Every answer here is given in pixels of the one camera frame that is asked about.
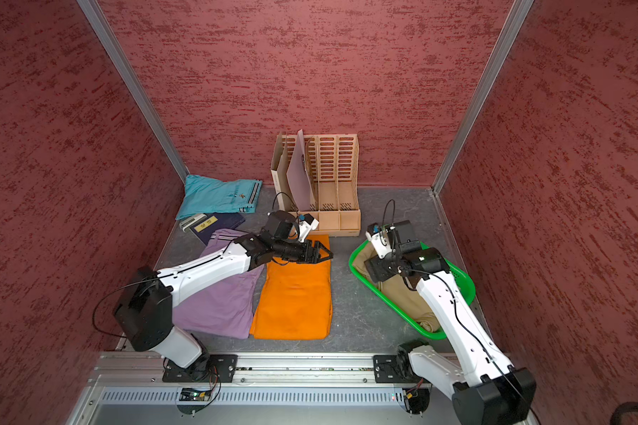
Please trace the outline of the beige long pants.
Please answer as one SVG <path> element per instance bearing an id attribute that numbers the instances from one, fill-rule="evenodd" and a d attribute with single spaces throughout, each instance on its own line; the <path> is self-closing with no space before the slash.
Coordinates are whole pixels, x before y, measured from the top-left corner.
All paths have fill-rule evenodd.
<path id="1" fill-rule="evenodd" d="M 366 242 L 366 246 L 354 261 L 354 266 L 366 279 L 376 288 L 388 297 L 395 306 L 409 315 L 419 326 L 428 332 L 436 332 L 441 329 L 441 325 L 437 320 L 432 308 L 426 304 L 424 299 L 413 290 L 409 290 L 401 276 L 396 274 L 386 281 L 377 282 L 374 280 L 366 268 L 366 261 L 372 258 L 378 259 L 377 253 L 370 242 Z"/>

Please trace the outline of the orange cloth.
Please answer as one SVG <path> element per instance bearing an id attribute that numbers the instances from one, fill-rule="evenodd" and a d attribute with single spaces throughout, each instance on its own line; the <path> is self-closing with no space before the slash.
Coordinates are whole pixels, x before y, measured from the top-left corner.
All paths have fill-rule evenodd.
<path id="1" fill-rule="evenodd" d="M 332 321 L 331 262 L 269 263 L 250 334 L 263 340 L 321 340 Z"/>

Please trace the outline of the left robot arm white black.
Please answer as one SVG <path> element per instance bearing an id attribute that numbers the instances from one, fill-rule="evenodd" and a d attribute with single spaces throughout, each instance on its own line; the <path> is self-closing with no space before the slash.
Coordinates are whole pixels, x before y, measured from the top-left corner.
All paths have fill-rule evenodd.
<path id="1" fill-rule="evenodd" d="M 173 311 L 189 297 L 232 276 L 274 260 L 315 265 L 332 260 L 329 247 L 311 240 L 319 222 L 311 214 L 295 216 L 277 210 L 257 233 L 246 233 L 199 259 L 155 271 L 138 269 L 138 280 L 118 290 L 113 317 L 137 352 L 157 352 L 168 372 L 184 382 L 203 383 L 217 376 L 207 348 L 177 327 Z"/>

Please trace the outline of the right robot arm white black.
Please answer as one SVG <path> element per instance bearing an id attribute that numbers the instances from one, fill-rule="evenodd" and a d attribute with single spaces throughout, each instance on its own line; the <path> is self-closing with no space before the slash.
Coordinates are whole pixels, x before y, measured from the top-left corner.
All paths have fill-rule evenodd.
<path id="1" fill-rule="evenodd" d="M 451 400 L 459 423 L 539 423 L 532 409 L 535 377 L 527 368 L 513 365 L 471 311 L 462 293 L 467 274 L 434 248 L 381 257 L 370 242 L 364 244 L 353 265 L 369 283 L 395 279 L 432 310 L 457 362 L 437 354 L 430 345 L 410 343 L 400 348 L 406 358 L 403 366 Z"/>

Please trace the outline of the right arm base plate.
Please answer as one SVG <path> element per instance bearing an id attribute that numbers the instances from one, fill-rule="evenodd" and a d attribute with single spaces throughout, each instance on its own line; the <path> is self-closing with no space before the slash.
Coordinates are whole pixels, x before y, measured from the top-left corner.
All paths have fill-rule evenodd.
<path id="1" fill-rule="evenodd" d="M 440 356 L 429 352 L 374 355 L 375 380 L 377 384 L 398 384 L 403 388 L 414 388 L 419 383 L 425 387 L 439 387 L 448 378 L 440 360 Z"/>

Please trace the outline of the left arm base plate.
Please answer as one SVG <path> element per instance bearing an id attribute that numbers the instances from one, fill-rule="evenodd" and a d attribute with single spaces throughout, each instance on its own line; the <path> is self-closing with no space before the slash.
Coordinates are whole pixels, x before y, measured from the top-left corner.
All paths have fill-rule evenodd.
<path id="1" fill-rule="evenodd" d="M 233 380 L 239 356 L 236 354 L 203 354 L 191 366 L 181 368 L 171 359 L 163 361 L 162 382 L 229 384 Z"/>

